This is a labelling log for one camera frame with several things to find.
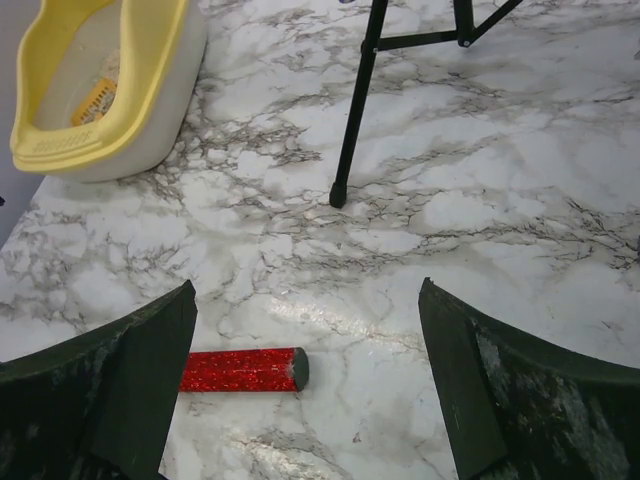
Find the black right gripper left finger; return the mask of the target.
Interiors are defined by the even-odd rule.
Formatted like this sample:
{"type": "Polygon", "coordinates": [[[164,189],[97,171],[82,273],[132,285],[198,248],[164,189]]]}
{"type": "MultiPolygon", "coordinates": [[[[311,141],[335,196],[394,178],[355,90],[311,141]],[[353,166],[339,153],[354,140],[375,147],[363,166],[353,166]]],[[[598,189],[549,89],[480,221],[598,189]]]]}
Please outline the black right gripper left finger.
{"type": "Polygon", "coordinates": [[[196,323],[191,282],[1,365],[4,479],[159,479],[196,323]]]}

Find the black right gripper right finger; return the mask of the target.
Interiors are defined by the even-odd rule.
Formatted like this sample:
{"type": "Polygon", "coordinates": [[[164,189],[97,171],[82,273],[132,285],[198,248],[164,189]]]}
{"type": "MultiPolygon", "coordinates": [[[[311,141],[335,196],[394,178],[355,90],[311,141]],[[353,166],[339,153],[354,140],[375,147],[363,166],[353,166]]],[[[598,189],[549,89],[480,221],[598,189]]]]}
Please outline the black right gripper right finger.
{"type": "Polygon", "coordinates": [[[638,369],[496,320],[429,278],[418,306],[459,478],[638,478],[638,369]]]}

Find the orange litter scoop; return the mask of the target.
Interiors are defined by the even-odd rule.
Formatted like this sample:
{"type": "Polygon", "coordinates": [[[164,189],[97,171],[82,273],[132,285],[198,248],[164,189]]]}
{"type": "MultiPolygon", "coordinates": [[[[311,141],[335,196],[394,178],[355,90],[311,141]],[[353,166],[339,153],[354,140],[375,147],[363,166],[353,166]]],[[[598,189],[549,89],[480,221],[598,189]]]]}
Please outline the orange litter scoop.
{"type": "Polygon", "coordinates": [[[101,119],[110,109],[116,91],[112,80],[101,78],[71,115],[71,124],[81,126],[101,119]]]}

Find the yellow and grey litter box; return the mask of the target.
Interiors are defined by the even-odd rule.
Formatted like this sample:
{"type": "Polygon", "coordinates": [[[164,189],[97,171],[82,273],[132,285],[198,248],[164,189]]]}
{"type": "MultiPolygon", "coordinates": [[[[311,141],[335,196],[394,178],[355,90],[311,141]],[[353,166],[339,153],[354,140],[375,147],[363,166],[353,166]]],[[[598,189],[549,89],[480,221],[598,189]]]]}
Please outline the yellow and grey litter box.
{"type": "Polygon", "coordinates": [[[95,183],[170,152],[207,37],[194,1],[44,1],[17,52],[10,149],[25,173],[95,183]]]}

